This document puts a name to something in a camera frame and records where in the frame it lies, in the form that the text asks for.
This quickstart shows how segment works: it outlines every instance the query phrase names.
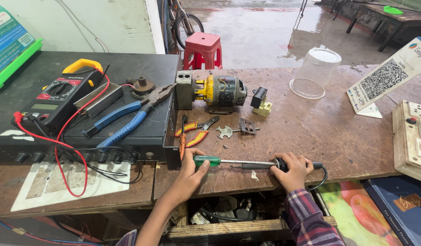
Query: green screwdriver handle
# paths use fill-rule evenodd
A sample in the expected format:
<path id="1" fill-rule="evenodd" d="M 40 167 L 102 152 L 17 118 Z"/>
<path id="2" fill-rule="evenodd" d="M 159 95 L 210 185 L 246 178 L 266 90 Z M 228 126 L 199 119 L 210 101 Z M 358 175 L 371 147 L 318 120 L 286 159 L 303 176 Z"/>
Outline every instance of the green screwdriver handle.
<path id="1" fill-rule="evenodd" d="M 193 159 L 196 166 L 201 166 L 205 160 L 208 160 L 211 166 L 218 166 L 221 164 L 221 159 L 218 156 L 194 155 Z"/>

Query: plaid shirt sleeve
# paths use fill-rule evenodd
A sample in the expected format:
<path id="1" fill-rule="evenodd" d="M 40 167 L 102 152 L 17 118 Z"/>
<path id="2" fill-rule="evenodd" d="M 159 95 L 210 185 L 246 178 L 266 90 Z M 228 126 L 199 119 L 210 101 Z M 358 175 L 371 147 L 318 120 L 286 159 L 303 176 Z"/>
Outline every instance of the plaid shirt sleeve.
<path id="1" fill-rule="evenodd" d="M 305 189 L 290 192 L 282 213 L 297 246 L 344 246 L 335 229 L 323 219 L 323 213 Z"/>
<path id="2" fill-rule="evenodd" d="M 137 230 L 133 230 L 125 234 L 116 246 L 134 246 L 136 244 Z"/>

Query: screwdriver shaft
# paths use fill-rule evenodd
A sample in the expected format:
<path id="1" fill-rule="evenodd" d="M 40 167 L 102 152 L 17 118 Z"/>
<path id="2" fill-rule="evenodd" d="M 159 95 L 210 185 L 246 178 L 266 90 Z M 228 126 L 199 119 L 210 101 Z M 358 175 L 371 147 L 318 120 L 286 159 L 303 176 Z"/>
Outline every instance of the screwdriver shaft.
<path id="1" fill-rule="evenodd" d="M 262 164 L 262 165 L 274 165 L 273 162 L 263 162 L 263 161 L 230 161 L 230 160 L 221 160 L 223 163 L 236 163 L 236 164 Z"/>

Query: red plastic stool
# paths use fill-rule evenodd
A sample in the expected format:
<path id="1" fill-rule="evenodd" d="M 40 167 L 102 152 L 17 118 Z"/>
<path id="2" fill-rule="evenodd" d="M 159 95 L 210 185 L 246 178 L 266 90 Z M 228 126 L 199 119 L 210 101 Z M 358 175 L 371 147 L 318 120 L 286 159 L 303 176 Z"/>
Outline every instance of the red plastic stool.
<path id="1" fill-rule="evenodd" d="M 189 56 L 194 54 L 193 59 L 189 61 Z M 195 32 L 185 41 L 185 53 L 183 55 L 183 70 L 201 69 L 204 63 L 204 69 L 223 69 L 221 59 L 221 42 L 218 35 Z"/>

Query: qr code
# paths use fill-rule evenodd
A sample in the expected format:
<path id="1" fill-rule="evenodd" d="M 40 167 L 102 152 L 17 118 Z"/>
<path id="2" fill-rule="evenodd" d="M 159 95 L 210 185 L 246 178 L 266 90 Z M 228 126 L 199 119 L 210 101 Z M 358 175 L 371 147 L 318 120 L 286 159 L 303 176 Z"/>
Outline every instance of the qr code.
<path id="1" fill-rule="evenodd" d="M 394 59 L 390 59 L 361 81 L 361 86 L 366 92 L 368 99 L 372 100 L 407 77 L 408 75 Z"/>

